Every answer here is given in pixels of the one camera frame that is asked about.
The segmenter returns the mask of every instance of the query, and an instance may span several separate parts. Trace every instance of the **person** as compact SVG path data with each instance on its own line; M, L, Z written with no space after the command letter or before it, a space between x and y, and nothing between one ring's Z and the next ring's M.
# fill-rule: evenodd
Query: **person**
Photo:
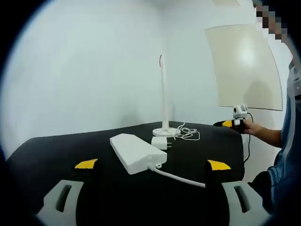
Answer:
M244 120L245 133L253 135L269 145L281 148L274 166L261 172L249 185L262 197L263 207L272 213L282 203L286 190L300 172L301 160L301 67L298 55L281 19L271 12L267 1L253 0L256 14L262 17L262 27L275 34L290 49L293 59L289 64L287 80L287 103L284 124L281 130L267 129Z

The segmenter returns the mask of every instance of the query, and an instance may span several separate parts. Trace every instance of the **black table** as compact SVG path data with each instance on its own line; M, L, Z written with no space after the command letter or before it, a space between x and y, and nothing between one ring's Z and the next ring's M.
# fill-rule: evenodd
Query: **black table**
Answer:
M179 125L180 122L170 122L172 127ZM105 207L105 210L101 210L104 215L110 211L125 213L134 210L140 212L141 216L147 212L147 217L153 210L165 217L183 212L186 213L185 217L197 217L204 210L203 188L150 170L129 175L110 145L109 139L120 133L134 134L150 143L152 130L160 126L161 123L156 122L107 131L32 138L11 155L7 161L8 167L34 213L42 208L44 196L61 179L70 178L75 165L81 161L98 159L97 170L102 189L99 190L101 198L96 200L100 206ZM215 160L228 164L232 169L230 177L225 181L242 180L244 163L240 134L229 128L192 123L185 126L198 129L201 139L174 141L169 138L172 147L166 151L167 162L162 171L204 182L205 161Z

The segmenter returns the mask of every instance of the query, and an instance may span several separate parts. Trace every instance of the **white cable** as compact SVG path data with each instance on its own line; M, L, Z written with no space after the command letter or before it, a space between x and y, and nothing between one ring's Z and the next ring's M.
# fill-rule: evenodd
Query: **white cable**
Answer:
M151 168L151 167L149 167L149 169L150 169L151 171L154 171L154 172L158 173L158 174L161 174L161 175L163 175L163 176L166 176L166 177L169 177L169 178L172 178L172 179L175 179L175 180L184 182L184 183L186 183L186 184L190 184L190 185L194 185L194 186L198 186L198 187L203 187L203 188L205 188L205 184L203 184L203 183L199 183L199 182L196 182L196 181L193 181L193 180L188 180L188 179L184 179L184 178L181 178L181 177L177 177L177 176L172 175L172 174L170 174L170 173L166 173L166 172L160 171L160 170L158 170L158 169L156 169L156 168Z
M174 135L174 140L176 138L181 138L183 140L195 140L195 141L200 140L201 134L198 132L197 129L189 129L189 128L184 127L184 125L185 125L185 122L182 125L178 126L176 133ZM195 134L195 133L198 134L198 138L191 139L190 137L192 137L193 134Z

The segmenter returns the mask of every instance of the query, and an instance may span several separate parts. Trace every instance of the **lamp base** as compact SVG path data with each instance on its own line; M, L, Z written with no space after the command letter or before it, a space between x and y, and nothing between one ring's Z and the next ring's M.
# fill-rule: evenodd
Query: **lamp base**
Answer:
M175 137L176 135L179 135L181 132L175 128L169 127L168 129L154 129L152 131L152 134L156 137Z

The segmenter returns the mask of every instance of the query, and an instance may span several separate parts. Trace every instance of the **white wall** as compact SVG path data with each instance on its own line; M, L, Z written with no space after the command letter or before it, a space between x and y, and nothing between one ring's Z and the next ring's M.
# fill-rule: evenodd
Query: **white wall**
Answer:
M231 118L232 109L218 104L205 29L254 23L252 1L238 2L240 7L217 7L210 0L49 4L20 36L6 69L1 99L6 156L32 137L159 121L161 52L166 54L172 120L213 124ZM264 32L285 108L291 55ZM282 127L285 110L250 112L263 126ZM248 137L243 141L246 156ZM253 137L245 180L273 164L277 152Z
M172 119L213 124L232 118L232 108L219 107L214 62L205 29L223 25L254 24L252 1L239 0L240 7L218 7L210 0L178 1L163 13L167 42L168 79L172 89ZM274 55L282 86L284 111L251 109L254 120L271 129L281 129L286 105L286 80L291 55L287 47L264 31ZM243 136L247 157L248 136ZM251 157L245 180L273 164L279 149L252 138Z
M43 7L20 35L4 74L6 157L32 137L160 121L160 23L158 10L142 0Z

